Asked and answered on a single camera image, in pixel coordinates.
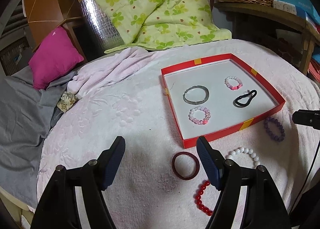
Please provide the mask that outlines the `dark red bangle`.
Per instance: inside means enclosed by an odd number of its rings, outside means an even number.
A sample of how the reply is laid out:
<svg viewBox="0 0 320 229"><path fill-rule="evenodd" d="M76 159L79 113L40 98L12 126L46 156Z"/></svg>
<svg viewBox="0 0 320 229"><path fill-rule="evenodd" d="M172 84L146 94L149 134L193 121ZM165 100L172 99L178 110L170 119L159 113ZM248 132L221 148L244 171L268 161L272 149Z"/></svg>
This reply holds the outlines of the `dark red bangle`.
<svg viewBox="0 0 320 229"><path fill-rule="evenodd" d="M172 157L171 167L177 178L190 181L199 173L200 162L194 154L181 151Z"/></svg>

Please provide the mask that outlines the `silver metal bangle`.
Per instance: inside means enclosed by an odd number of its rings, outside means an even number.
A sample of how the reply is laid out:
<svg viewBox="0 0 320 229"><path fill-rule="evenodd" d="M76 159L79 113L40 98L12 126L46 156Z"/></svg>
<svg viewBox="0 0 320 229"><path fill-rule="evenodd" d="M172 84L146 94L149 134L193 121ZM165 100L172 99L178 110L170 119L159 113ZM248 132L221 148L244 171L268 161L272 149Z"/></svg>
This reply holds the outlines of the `silver metal bangle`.
<svg viewBox="0 0 320 229"><path fill-rule="evenodd" d="M183 100L190 105L201 105L209 99L209 90L202 85L195 85L186 89Z"/></svg>

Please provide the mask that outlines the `pink textured blanket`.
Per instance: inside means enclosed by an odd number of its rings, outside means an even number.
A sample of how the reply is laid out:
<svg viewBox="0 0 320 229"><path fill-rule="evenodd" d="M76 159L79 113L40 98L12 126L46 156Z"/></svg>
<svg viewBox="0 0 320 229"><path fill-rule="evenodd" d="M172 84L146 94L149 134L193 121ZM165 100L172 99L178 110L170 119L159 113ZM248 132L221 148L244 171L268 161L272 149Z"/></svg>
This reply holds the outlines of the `pink textured blanket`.
<svg viewBox="0 0 320 229"><path fill-rule="evenodd" d="M37 196L55 167L81 167L97 158L117 136L126 150L113 184L103 195L117 228L205 228L208 215L194 195L206 179L204 170L190 181L176 177L174 154L183 149L161 69L201 56L232 53L253 67L285 98L276 118L286 138L270 140L262 123L212 142L227 155L251 148L272 175L287 208L301 188L319 181L319 131L293 124L299 109L319 109L319 87L271 50L243 40L224 40L162 52L127 79L80 99L65 113L43 144Z"/></svg>

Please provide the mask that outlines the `red shallow box tray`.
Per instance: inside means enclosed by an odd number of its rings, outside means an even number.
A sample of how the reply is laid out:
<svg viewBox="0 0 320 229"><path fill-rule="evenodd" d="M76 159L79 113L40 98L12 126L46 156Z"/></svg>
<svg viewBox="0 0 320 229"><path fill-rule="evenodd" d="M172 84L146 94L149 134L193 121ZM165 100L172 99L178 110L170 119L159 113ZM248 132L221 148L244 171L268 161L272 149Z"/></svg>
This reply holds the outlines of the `red shallow box tray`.
<svg viewBox="0 0 320 229"><path fill-rule="evenodd" d="M248 128L285 104L264 77L231 53L168 66L161 75L185 148L194 147L200 136L213 141ZM204 104L183 100L184 91L195 85L209 90Z"/></svg>

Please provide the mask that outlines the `small patterned cloth pouch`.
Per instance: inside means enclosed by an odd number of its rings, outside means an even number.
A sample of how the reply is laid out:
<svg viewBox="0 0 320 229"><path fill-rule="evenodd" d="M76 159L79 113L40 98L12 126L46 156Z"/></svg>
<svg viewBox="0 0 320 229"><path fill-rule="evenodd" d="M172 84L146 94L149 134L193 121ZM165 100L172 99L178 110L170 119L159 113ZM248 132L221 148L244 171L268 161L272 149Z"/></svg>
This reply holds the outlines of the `small patterned cloth pouch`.
<svg viewBox="0 0 320 229"><path fill-rule="evenodd" d="M78 98L75 94L71 92L63 92L59 101L57 102L57 107L63 112L66 113L69 109L73 107L73 105L78 101Z"/></svg>

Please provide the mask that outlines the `wooden side table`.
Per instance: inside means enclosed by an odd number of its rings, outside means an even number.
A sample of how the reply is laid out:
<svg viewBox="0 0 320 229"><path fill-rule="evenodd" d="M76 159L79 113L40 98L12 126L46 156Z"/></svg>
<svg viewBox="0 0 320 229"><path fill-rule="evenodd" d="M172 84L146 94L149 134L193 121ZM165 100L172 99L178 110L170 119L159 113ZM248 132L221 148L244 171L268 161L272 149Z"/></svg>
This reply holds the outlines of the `wooden side table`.
<svg viewBox="0 0 320 229"><path fill-rule="evenodd" d="M289 12L257 4L218 2L214 7L233 19L233 38L261 44L273 51L276 45L284 46L276 39L277 29L301 34L299 49L293 54L299 60L299 71L307 74L314 47L319 44L319 32L310 22Z"/></svg>

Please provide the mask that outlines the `grey bed sheet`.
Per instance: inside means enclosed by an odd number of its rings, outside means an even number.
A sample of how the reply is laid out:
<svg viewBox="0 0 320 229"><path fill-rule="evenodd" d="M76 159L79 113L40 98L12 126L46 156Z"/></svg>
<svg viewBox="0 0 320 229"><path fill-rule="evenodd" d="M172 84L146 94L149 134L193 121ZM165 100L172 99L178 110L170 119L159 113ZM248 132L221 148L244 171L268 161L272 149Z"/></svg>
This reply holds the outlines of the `grey bed sheet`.
<svg viewBox="0 0 320 229"><path fill-rule="evenodd" d="M71 71L44 90L33 87L30 67L1 80L1 188L32 208L43 142L62 116L57 103L75 75Z"/></svg>

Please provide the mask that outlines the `blue cardboard box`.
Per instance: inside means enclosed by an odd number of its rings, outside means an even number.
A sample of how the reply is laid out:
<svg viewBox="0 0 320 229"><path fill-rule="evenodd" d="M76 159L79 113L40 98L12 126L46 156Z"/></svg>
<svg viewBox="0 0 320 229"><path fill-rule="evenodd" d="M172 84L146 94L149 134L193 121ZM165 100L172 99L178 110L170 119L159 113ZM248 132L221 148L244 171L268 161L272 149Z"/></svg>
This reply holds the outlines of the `blue cardboard box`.
<svg viewBox="0 0 320 229"><path fill-rule="evenodd" d="M279 1L284 1L286 3L290 3L292 5L300 7L301 9L306 11L317 24L319 24L319 14L310 0L279 0Z"/></svg>

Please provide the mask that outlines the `white patterned box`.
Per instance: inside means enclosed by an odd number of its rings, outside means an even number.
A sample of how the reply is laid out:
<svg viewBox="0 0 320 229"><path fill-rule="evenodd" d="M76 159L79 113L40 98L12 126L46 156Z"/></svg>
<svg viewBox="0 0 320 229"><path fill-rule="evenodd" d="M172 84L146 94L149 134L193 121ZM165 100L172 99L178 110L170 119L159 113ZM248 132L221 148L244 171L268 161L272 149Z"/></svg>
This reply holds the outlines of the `white patterned box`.
<svg viewBox="0 0 320 229"><path fill-rule="evenodd" d="M288 12L288 13L293 14L293 15L297 15L296 6L293 5L293 4L290 4L290 3L287 3L287 2L284 2L284 1L274 0L273 1L273 7L275 9L278 9L278 10L281 10L281 11L284 11L284 12Z"/></svg>

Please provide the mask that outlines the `magenta pillow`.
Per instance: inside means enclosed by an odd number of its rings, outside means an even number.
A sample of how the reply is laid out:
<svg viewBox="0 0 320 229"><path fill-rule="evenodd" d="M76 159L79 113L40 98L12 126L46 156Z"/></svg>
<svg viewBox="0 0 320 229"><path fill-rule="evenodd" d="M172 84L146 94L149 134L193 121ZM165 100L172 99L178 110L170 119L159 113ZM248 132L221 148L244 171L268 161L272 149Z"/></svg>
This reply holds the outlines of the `magenta pillow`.
<svg viewBox="0 0 320 229"><path fill-rule="evenodd" d="M33 87L46 89L48 85L69 73L84 57L73 46L63 27L52 30L41 42L29 61Z"/></svg>

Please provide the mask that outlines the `silver foil insulation panel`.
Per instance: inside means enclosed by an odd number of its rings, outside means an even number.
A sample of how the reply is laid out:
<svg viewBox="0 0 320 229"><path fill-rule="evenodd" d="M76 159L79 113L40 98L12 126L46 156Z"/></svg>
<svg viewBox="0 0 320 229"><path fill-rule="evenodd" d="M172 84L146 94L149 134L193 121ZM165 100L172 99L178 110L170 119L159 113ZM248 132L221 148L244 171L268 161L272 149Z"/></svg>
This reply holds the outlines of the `silver foil insulation panel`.
<svg viewBox="0 0 320 229"><path fill-rule="evenodd" d="M100 53L104 54L104 51L124 44L110 18L94 0L82 0L80 7L89 33Z"/></svg>

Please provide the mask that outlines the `green clover quilt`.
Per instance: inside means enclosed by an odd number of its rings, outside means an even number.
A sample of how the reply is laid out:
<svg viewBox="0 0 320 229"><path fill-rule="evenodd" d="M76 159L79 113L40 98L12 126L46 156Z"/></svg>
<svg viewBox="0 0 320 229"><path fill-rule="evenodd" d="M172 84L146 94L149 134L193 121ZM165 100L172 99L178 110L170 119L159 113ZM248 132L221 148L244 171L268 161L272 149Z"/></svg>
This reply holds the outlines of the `green clover quilt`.
<svg viewBox="0 0 320 229"><path fill-rule="evenodd" d="M123 44L165 50L228 40L232 34L213 24L208 0L94 0L108 16Z"/></svg>

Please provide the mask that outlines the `orange wooden pillar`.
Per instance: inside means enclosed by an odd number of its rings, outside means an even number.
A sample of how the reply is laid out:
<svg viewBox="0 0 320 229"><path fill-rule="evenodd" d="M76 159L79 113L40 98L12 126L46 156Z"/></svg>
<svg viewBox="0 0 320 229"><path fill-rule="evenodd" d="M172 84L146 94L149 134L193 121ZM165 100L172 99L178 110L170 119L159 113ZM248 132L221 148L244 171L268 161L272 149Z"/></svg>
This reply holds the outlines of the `orange wooden pillar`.
<svg viewBox="0 0 320 229"><path fill-rule="evenodd" d="M77 0L23 0L33 39L38 45L67 18L81 16Z"/></svg>

